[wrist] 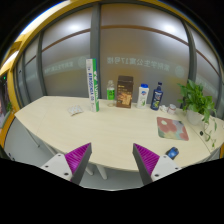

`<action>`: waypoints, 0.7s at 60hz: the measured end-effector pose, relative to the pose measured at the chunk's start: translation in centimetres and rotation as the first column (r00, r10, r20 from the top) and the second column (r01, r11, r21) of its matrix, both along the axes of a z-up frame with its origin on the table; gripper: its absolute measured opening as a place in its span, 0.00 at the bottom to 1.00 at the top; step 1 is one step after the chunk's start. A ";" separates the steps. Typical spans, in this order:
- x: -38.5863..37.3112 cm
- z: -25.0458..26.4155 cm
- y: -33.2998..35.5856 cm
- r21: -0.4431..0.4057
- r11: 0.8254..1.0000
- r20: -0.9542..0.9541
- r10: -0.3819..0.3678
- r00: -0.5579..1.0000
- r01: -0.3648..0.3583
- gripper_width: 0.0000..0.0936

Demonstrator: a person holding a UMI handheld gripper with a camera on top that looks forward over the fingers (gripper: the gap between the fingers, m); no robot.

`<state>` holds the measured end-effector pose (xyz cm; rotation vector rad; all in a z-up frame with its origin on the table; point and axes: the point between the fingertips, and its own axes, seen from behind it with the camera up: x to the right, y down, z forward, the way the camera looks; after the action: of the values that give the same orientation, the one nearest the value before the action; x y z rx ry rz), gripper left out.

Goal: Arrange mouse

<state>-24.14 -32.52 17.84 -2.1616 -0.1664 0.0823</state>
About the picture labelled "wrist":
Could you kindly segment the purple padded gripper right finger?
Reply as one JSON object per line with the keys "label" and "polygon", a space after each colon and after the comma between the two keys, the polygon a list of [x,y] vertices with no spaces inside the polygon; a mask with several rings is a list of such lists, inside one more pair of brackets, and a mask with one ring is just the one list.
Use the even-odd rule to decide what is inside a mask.
{"label": "purple padded gripper right finger", "polygon": [[143,185],[148,185],[180,170],[180,167],[168,156],[159,156],[149,149],[133,144],[135,158]]}

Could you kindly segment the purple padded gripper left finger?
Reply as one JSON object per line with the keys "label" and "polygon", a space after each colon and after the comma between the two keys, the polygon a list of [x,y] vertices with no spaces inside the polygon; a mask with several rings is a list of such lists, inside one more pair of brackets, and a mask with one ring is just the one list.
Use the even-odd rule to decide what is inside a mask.
{"label": "purple padded gripper left finger", "polygon": [[92,154],[90,143],[67,154],[57,153],[41,168],[76,185],[79,185]]}

